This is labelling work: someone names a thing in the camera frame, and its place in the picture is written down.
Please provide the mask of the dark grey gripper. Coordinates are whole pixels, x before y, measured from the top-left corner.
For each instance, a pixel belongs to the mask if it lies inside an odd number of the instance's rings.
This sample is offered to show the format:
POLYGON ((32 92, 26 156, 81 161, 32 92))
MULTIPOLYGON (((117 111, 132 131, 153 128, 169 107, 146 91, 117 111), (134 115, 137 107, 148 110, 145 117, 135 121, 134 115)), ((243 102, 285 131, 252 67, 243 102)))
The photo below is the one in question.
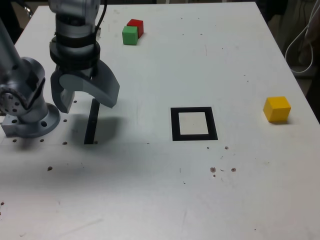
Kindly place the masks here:
POLYGON ((120 90, 114 73, 103 61, 81 70, 56 65, 50 84, 53 102, 62 113, 69 113, 75 92, 88 93, 100 104, 113 108, 117 104, 120 90))

